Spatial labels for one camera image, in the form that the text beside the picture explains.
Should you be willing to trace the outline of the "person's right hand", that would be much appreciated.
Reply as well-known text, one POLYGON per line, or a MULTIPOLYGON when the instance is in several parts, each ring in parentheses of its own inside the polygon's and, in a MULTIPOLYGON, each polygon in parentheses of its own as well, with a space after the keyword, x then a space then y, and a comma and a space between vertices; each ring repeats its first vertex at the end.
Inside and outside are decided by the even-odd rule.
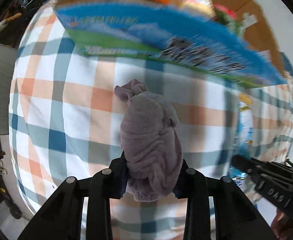
POLYGON ((279 240, 288 239, 293 232, 293 228, 289 228, 289 217, 285 215, 282 211, 277 209, 275 218, 271 223, 271 230, 279 240))

